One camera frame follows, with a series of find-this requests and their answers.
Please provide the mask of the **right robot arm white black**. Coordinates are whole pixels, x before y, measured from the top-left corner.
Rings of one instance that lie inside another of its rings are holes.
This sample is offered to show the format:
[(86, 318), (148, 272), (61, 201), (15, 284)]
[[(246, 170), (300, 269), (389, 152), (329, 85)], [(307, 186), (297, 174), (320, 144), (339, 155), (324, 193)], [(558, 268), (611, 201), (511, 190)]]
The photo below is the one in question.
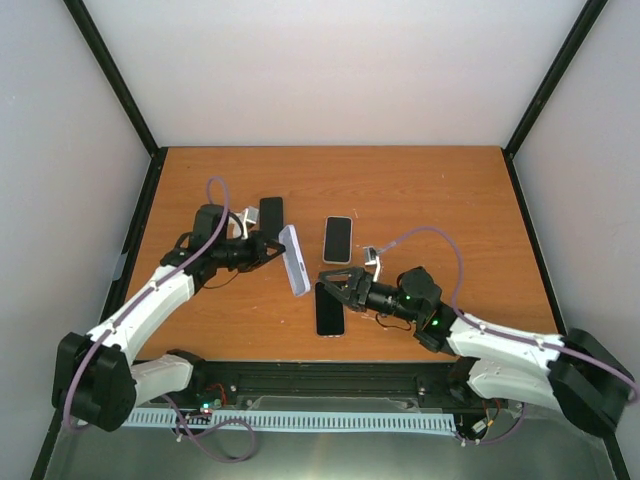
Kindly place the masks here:
[(539, 334), (496, 325), (444, 303), (422, 267), (383, 284), (362, 267), (324, 271), (325, 290), (353, 311), (372, 310), (413, 325), (425, 349), (458, 359), (454, 385), (483, 399), (504, 398), (560, 412), (597, 437), (616, 431), (639, 386), (592, 335)]

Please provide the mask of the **purple phone case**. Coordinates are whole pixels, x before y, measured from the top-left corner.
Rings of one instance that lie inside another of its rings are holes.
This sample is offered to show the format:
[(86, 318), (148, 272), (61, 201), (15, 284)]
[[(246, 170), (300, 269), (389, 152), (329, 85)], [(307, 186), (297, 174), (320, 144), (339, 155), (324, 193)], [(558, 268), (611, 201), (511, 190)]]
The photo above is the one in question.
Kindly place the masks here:
[(311, 290), (311, 283), (295, 226), (286, 225), (279, 233), (278, 241), (285, 247), (283, 260), (292, 293), (301, 297)]

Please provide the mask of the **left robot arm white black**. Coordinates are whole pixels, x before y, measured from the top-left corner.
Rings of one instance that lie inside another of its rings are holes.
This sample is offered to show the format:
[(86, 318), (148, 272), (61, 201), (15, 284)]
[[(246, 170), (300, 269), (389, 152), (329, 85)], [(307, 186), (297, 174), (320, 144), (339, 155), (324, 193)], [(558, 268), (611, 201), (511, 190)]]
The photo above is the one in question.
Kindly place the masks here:
[(170, 351), (154, 361), (136, 358), (152, 334), (192, 299), (218, 270), (249, 273), (285, 251), (275, 229), (283, 215), (269, 203), (233, 213), (201, 206), (191, 231), (180, 235), (151, 278), (124, 305), (84, 335), (67, 334), (58, 344), (52, 404), (72, 431), (89, 425), (111, 432), (137, 406), (175, 392), (186, 402), (201, 400), (208, 378), (200, 358)]

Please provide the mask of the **black phone green edge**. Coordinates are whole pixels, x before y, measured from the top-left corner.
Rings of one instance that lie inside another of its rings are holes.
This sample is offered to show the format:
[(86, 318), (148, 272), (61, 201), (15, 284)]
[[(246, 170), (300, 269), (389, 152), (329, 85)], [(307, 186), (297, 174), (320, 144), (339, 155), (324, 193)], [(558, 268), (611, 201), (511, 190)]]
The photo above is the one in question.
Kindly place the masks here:
[(260, 199), (259, 228), (268, 238), (278, 238), (280, 231), (284, 228), (284, 201), (282, 197)]

